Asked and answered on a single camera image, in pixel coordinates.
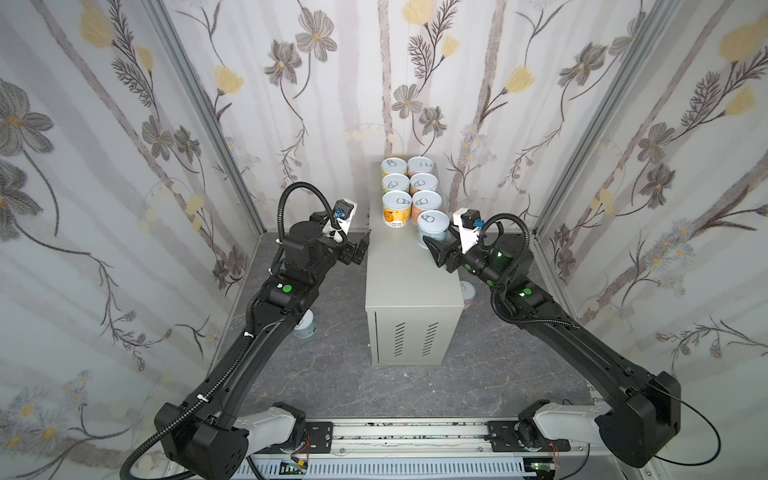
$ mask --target ventilation slot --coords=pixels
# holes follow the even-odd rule
[[[402,343],[406,337],[406,323],[395,327],[395,356],[402,355]]]
[[[424,337],[424,348],[422,348],[422,356],[427,356],[432,351],[432,342],[435,340],[435,334],[437,333],[437,324],[434,322],[427,327],[427,334]]]

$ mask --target marble-patterned floor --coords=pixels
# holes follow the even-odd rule
[[[221,351],[242,331],[245,306],[268,275],[275,239],[268,233],[257,251]],[[310,417],[517,415],[536,399],[591,403],[584,378],[543,342],[497,318],[488,288],[462,270],[478,294],[442,365],[371,367],[366,264],[336,264],[312,305],[317,331],[309,339],[286,338],[251,387],[241,415],[277,401]],[[544,284],[535,264],[529,276]]]

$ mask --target wall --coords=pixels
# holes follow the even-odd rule
[[[533,224],[652,2],[165,2],[268,227],[426,154],[450,210]],[[292,198],[286,221],[318,210]],[[365,217],[356,218],[364,226]]]
[[[3,476],[116,478],[257,238],[140,3],[3,2],[0,45]]]
[[[768,466],[766,14],[683,2],[541,238],[582,322],[720,430],[721,457],[676,480]],[[662,456],[708,458],[709,427],[682,425]]]

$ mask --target canned food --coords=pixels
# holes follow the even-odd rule
[[[408,171],[408,164],[402,158],[390,157],[382,162],[382,178],[389,174],[403,174]]]
[[[416,174],[430,174],[435,167],[435,162],[427,157],[414,157],[408,161],[408,176],[413,177]]]
[[[384,223],[400,228],[411,219],[411,196],[400,190],[392,190],[382,197]]]
[[[411,205],[411,220],[413,223],[416,223],[422,212],[440,210],[440,205],[442,205],[442,197],[440,197],[439,193],[432,190],[416,192],[413,196],[413,205]]]
[[[411,180],[403,174],[389,174],[382,179],[383,194],[392,190],[408,191]]]
[[[440,210],[427,210],[419,215],[419,221],[416,222],[416,241],[422,248],[427,248],[424,243],[424,237],[432,237],[441,242],[445,241],[448,234],[448,225],[450,220],[448,215]]]
[[[437,188],[437,177],[432,174],[416,174],[411,177],[410,194],[421,190],[434,190]]]

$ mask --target white can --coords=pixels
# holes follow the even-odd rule
[[[382,179],[382,193],[400,190],[407,192],[411,186],[411,180],[403,174],[389,174]]]
[[[449,224],[448,215],[440,210],[425,211],[419,215],[419,221],[416,223],[419,227],[416,229],[416,241],[419,242],[422,248],[427,248],[426,243],[424,243],[424,237],[431,237],[444,242],[448,234]]]
[[[437,188],[437,177],[432,174],[416,174],[411,177],[411,195],[421,190],[435,190]]]
[[[466,310],[472,305],[472,299],[475,298],[475,286],[466,280],[462,280],[459,284],[462,286],[462,299],[464,300],[464,310]]]
[[[408,171],[408,164],[402,158],[390,157],[382,162],[382,178],[389,174],[403,174]]]
[[[435,167],[435,162],[427,157],[414,157],[408,161],[408,176],[416,174],[430,174]]]
[[[413,205],[411,206],[411,221],[417,223],[419,215],[427,210],[440,210],[442,197],[432,190],[422,190],[416,192],[413,196]]]

